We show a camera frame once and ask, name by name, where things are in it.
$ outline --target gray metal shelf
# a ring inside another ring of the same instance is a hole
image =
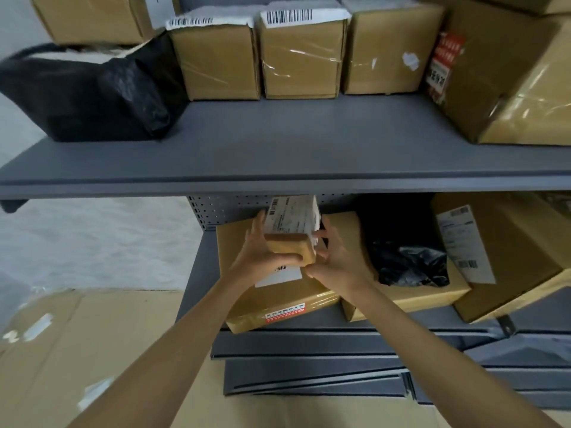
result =
[[[194,102],[164,141],[43,139],[0,168],[0,199],[569,186],[571,148],[470,144],[422,95]]]

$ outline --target plastic bag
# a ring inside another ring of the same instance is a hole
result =
[[[365,244],[379,282],[400,287],[450,283],[446,250],[434,227],[432,194],[371,194],[359,197]]]
[[[102,64],[33,57],[66,50],[45,44],[0,63],[0,92],[55,141],[161,139],[189,102],[166,33]]]

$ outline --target small cardboard box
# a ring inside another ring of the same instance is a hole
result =
[[[438,37],[444,8],[417,0],[343,0],[351,13],[343,92],[418,90]]]
[[[217,227],[220,274],[224,276],[238,256],[252,219]],[[274,321],[321,309],[339,302],[339,296],[302,271],[302,278],[263,287],[250,287],[234,304],[226,324],[233,333],[251,331]]]
[[[475,0],[446,7],[429,94],[474,143],[571,145],[571,17]]]
[[[266,97],[337,97],[350,16],[335,0],[270,3],[260,24]]]
[[[465,321],[509,314],[571,284],[571,219],[540,195],[439,193],[432,208],[473,287],[454,304]]]
[[[571,0],[490,0],[506,7],[525,10],[537,15],[570,13]]]
[[[254,18],[264,6],[203,6],[167,23],[190,100],[259,100]]]
[[[328,215],[331,223],[335,226],[345,244],[347,250],[353,255],[359,270],[365,278],[376,282],[377,288],[389,299],[396,303],[406,312],[414,312],[422,309],[439,308],[451,305],[460,297],[470,291],[469,285],[462,278],[452,261],[448,260],[448,275],[450,284],[446,287],[397,287],[395,285],[382,285],[377,282],[377,273],[374,270],[364,238],[361,233],[361,224],[355,212],[336,213]],[[365,316],[355,306],[346,300],[342,300],[343,310],[347,320],[364,320]]]
[[[138,44],[182,13],[179,0],[30,0],[58,44]]]

